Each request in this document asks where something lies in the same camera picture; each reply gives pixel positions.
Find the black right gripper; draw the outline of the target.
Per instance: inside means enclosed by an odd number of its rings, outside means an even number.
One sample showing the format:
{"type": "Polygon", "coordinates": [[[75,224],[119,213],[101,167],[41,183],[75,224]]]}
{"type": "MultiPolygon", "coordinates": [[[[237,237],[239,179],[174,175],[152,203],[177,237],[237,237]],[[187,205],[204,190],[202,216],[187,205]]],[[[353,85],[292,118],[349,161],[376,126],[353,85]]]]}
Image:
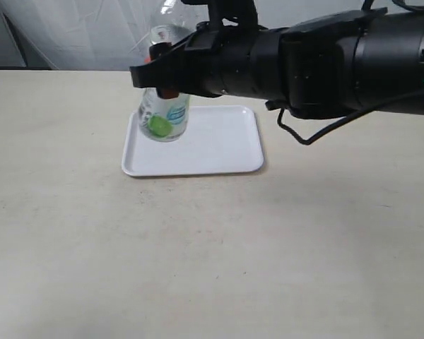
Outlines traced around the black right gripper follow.
{"type": "Polygon", "coordinates": [[[130,68],[136,88],[156,88],[159,98],[257,97],[251,53],[259,35],[253,1],[204,1],[209,20],[180,42],[153,44],[140,66],[130,68]]]}

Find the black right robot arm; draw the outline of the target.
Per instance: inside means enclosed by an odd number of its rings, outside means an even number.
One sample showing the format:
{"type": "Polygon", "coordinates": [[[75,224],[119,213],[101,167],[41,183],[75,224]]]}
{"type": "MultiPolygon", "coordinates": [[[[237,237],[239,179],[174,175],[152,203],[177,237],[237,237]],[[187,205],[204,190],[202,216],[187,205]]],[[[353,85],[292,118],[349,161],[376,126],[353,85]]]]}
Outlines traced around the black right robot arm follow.
{"type": "Polygon", "coordinates": [[[208,1],[209,20],[130,69],[137,88],[266,100],[299,119],[374,107],[424,115],[424,6],[366,1],[290,28],[260,26],[252,1],[208,1]]]}

